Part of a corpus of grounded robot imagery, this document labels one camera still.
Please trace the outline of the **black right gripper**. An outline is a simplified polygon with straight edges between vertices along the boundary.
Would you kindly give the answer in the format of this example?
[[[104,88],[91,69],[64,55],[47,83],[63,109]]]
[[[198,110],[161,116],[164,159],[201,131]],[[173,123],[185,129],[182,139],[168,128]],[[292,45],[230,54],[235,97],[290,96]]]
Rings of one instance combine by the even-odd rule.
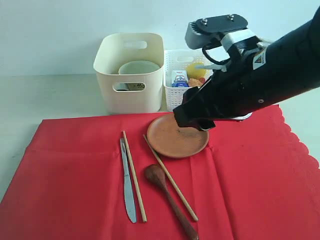
[[[270,44],[228,71],[217,70],[202,87],[183,95],[173,109],[180,128],[209,131],[215,119],[233,119],[283,100],[283,46]]]

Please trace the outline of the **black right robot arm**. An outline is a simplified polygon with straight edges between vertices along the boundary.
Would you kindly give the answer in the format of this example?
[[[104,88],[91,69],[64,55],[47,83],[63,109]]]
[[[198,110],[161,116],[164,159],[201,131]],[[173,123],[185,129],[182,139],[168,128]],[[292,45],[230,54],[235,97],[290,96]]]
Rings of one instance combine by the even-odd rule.
[[[183,94],[173,110],[179,127],[207,131],[216,120],[241,121],[252,112],[320,86],[320,14],[274,42],[256,36],[238,14],[188,24],[192,50],[223,47],[228,58],[209,57],[212,75]]]

